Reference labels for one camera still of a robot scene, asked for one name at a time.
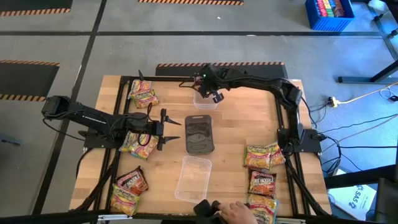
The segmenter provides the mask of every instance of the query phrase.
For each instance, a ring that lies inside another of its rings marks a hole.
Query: gray floor
[[[253,0],[246,1],[239,8],[108,0],[99,29],[311,31],[303,2]],[[33,20],[29,21],[28,17],[0,18],[0,30],[89,31],[99,4],[100,0],[75,0],[70,14],[31,16]],[[372,15],[366,5],[354,4],[353,8],[356,20],[345,31],[378,31],[371,21]],[[0,36],[0,58],[60,62],[61,67],[50,95],[69,95],[87,41],[88,37]],[[78,101],[88,106],[95,105],[103,75],[136,75],[138,69],[144,75],[154,75],[155,65],[158,63],[240,61],[284,62],[289,78],[303,80],[308,104],[319,105],[328,96],[345,101],[382,87],[338,84],[335,80],[340,75],[372,76],[394,60],[381,37],[97,37]],[[24,142],[21,147],[0,143],[0,177],[7,180],[0,185],[0,192],[4,195],[3,200],[0,200],[0,216],[24,215],[30,212],[55,137],[55,133],[41,123],[42,105],[43,103],[0,101],[0,133],[7,133]],[[387,116],[397,111],[397,103],[391,103],[375,93],[354,103],[328,108],[326,118],[318,124],[318,130],[324,131]],[[320,115],[314,113],[314,119],[317,120]],[[329,134],[333,138],[341,139],[376,123]],[[398,121],[392,120],[347,139],[341,145],[395,145],[397,124]],[[53,122],[53,125],[57,127],[58,123]],[[68,132],[77,134],[81,129],[83,127],[71,124]],[[323,148],[329,144],[331,143],[327,140],[322,142]],[[45,213],[68,210],[81,150],[81,142],[66,138],[44,206]],[[336,153],[336,148],[329,149],[322,156],[322,160],[331,159]],[[396,151],[344,149],[343,154],[360,168],[370,169],[393,164]],[[342,160],[341,167],[356,171],[346,159]]]

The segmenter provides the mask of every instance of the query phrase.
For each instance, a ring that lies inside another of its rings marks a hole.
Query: dark plastic container
[[[305,2],[308,20],[313,30],[341,32],[355,18],[349,0],[340,0],[345,11],[345,17],[322,17],[318,13],[316,1],[317,0],[307,0]]]

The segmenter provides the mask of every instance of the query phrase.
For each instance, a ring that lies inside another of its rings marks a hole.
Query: yellow-black hazard stripe
[[[197,67],[208,63],[160,63],[158,67]],[[251,65],[284,65],[283,62],[218,62],[214,66],[251,66]]]
[[[204,0],[138,0],[138,2],[149,3],[169,3],[169,4],[212,4],[212,5],[225,5],[225,6],[242,6],[242,1],[204,1]]]
[[[28,64],[28,65],[53,65],[60,66],[57,62],[39,62],[39,61],[25,61],[25,60],[0,60],[0,63],[15,63],[15,64]]]
[[[45,100],[45,96],[0,94],[0,100],[44,101]]]
[[[4,16],[33,16],[43,14],[58,14],[70,12],[70,9],[38,9],[38,10],[20,10],[20,11],[3,11],[0,17]]]

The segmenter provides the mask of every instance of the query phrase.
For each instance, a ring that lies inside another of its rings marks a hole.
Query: ramen packet
[[[270,146],[271,146],[271,167],[284,164],[286,159],[282,153],[282,150],[280,150],[278,142],[275,142]]]
[[[244,149],[244,166],[271,168],[271,148],[268,146],[246,146]]]
[[[132,216],[137,212],[139,196],[130,191],[113,184],[113,194],[111,197],[111,207]]]
[[[247,203],[258,224],[274,224],[278,201],[269,197],[249,194]]]
[[[134,99],[134,102],[136,102],[137,108],[147,108],[150,103],[152,103],[153,106],[159,104],[159,99],[156,96],[155,90],[133,93],[131,97]]]
[[[276,174],[265,174],[249,169],[249,194],[259,194],[275,198]]]
[[[116,179],[116,184],[137,196],[140,196],[140,194],[148,190],[148,184],[140,166],[138,166],[137,169],[118,177]]]
[[[134,93],[138,93],[141,91],[147,91],[152,89],[152,81],[146,80],[134,80],[132,81],[131,90],[129,93],[129,99],[132,97]]]
[[[124,139],[123,145],[119,148],[121,152],[129,152],[130,155],[147,160],[149,154],[156,148],[159,143],[158,136],[151,136],[149,134],[138,134],[128,132],[126,138]]]

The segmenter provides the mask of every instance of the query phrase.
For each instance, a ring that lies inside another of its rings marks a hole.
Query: metal stand
[[[338,77],[339,83],[363,83],[363,84],[393,84],[398,82],[398,78],[388,78],[398,71],[398,60],[390,64],[387,68],[371,78],[366,77]]]

